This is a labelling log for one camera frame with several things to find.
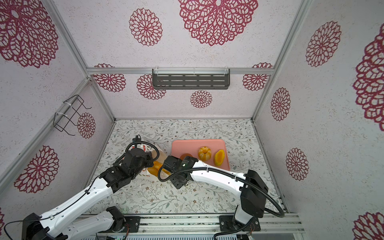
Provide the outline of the striped round bun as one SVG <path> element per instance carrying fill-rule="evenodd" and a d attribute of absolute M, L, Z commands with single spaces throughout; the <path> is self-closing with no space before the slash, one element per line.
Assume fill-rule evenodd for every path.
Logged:
<path fill-rule="evenodd" d="M 199 160 L 201 161 L 208 161 L 210 160 L 212 157 L 212 151 L 209 147 L 201 147 L 199 150 L 198 150 L 198 158 Z"/>

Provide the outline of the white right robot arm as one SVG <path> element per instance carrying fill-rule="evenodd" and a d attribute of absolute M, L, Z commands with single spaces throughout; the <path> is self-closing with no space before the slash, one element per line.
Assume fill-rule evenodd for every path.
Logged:
<path fill-rule="evenodd" d="M 240 200 L 236 208 L 234 221 L 246 224 L 252 217 L 262 218 L 269 188 L 259 174 L 253 170 L 247 173 L 235 173 L 213 167 L 193 157 L 183 160 L 168 156 L 163 169 L 171 173 L 170 181 L 180 189 L 189 181 L 207 183 L 232 193 Z"/>

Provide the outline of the oval yellow bread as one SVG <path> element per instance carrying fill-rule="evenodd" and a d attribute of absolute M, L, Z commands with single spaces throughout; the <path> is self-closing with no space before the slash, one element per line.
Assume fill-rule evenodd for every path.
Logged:
<path fill-rule="evenodd" d="M 226 159 L 226 153 L 223 149 L 216 152 L 214 157 L 214 164 L 215 166 L 219 167 L 223 164 L 224 160 Z"/>

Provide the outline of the white floral paper bag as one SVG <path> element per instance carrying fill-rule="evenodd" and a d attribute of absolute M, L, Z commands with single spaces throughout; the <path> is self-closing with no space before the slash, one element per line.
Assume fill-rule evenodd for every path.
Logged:
<path fill-rule="evenodd" d="M 167 156 L 161 149 L 159 149 L 159 154 L 160 154 L 160 156 L 158 157 L 158 154 L 157 154 L 156 150 L 155 150 L 153 147 L 150 147 L 150 146 L 147 145 L 147 144 L 139 144 L 139 145 L 137 145 L 137 147 L 138 147 L 139 149 L 144 150 L 145 152 L 149 152 L 149 153 L 151 153 L 153 159 L 157 158 L 155 161 L 158 161 L 158 162 L 163 163 L 163 164 L 164 164 L 165 159 L 168 157 L 168 156 Z M 146 167 L 146 168 L 144 168 L 144 169 L 141 171 L 140 176 L 142 176 L 142 177 L 144 177 L 144 178 L 147 178 L 147 179 L 154 179 L 154 178 L 157 179 L 158 176 L 156 177 L 156 176 L 154 176 L 154 175 L 151 175 L 151 174 L 148 172 L 147 168 L 150 168 L 150 167 Z"/>

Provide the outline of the round brown bread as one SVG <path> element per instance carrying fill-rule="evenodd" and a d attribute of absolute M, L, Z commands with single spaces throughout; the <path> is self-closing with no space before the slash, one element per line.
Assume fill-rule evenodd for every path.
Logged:
<path fill-rule="evenodd" d="M 192 156 L 191 154 L 188 154 L 188 153 L 182 154 L 182 155 L 180 156 L 180 159 L 181 159 L 182 161 L 189 161 L 189 160 L 192 159 L 192 158 L 193 158 L 193 156 Z"/>

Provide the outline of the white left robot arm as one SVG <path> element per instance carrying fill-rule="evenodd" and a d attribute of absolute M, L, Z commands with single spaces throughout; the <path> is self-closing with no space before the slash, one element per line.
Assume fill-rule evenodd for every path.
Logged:
<path fill-rule="evenodd" d="M 151 154 L 124 156 L 106 169 L 72 198 L 40 216 L 30 214 L 23 220 L 23 240 L 54 240 L 85 210 L 128 185 L 144 169 L 152 167 Z"/>

